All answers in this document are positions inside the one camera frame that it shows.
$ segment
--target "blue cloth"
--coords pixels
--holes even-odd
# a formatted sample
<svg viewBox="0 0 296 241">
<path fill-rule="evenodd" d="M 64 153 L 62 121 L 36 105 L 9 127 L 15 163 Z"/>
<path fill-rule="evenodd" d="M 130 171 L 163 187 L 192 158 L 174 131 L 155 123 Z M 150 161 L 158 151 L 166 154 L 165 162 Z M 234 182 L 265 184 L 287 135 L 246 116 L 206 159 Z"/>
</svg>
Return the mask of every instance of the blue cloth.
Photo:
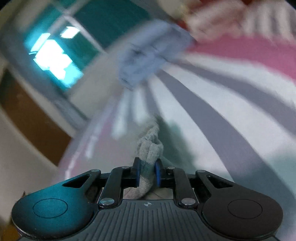
<svg viewBox="0 0 296 241">
<path fill-rule="evenodd" d="M 163 64 L 173 61 L 192 42 L 189 32 L 178 25 L 153 20 L 132 35 L 119 56 L 119 80 L 133 89 Z"/>
</svg>

